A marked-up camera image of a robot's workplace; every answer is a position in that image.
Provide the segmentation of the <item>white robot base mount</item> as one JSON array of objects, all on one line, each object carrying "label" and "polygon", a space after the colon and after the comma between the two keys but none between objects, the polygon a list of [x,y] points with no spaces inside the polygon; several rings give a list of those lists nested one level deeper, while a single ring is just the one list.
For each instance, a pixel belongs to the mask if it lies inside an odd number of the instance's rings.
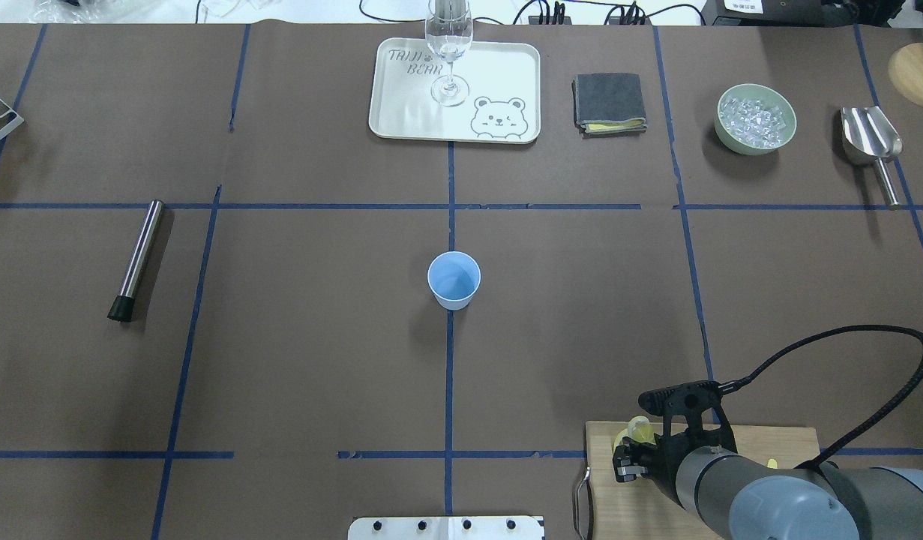
[{"label": "white robot base mount", "polygon": [[420,516],[365,517],[349,526],[348,539],[544,539],[541,517]]}]

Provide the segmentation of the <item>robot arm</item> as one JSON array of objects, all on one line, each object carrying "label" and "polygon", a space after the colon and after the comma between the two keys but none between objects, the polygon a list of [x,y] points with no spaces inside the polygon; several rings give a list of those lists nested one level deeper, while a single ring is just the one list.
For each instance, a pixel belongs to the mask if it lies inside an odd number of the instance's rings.
[{"label": "robot arm", "polygon": [[688,382],[646,391],[638,403],[662,419],[649,441],[616,442],[616,481],[642,476],[725,539],[923,539],[923,469],[842,469],[817,457],[771,469],[742,457],[721,399],[738,382]]}]

